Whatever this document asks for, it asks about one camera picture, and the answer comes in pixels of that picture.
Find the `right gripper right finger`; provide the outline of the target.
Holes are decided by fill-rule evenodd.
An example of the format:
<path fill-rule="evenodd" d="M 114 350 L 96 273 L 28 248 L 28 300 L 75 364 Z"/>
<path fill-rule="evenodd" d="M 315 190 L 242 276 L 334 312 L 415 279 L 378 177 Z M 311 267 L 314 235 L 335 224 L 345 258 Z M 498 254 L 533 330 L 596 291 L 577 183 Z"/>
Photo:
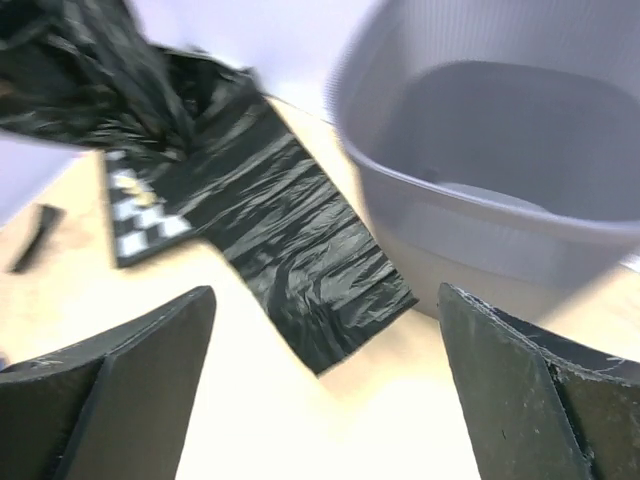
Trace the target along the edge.
<path fill-rule="evenodd" d="M 481 478 L 636 480 L 639 365 L 450 284 L 439 323 Z"/>

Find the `black plastic trash bag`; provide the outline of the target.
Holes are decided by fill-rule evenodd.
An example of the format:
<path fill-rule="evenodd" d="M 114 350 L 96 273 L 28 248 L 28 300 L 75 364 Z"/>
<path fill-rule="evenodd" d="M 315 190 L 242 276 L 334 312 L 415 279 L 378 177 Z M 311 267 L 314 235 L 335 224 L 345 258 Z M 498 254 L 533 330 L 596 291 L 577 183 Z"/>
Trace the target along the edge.
<path fill-rule="evenodd" d="M 315 374 L 415 305 L 251 71 L 150 44 L 123 1 L 2 3 L 1 126 L 125 151 Z"/>

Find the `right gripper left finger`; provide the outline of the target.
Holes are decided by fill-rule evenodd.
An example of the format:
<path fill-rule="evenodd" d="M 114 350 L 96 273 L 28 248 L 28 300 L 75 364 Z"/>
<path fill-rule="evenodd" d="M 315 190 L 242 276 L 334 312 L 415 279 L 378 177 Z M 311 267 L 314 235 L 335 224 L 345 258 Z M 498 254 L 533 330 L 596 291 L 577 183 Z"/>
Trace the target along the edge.
<path fill-rule="evenodd" d="M 215 311 L 198 286 L 3 369 L 2 478 L 175 478 Z"/>

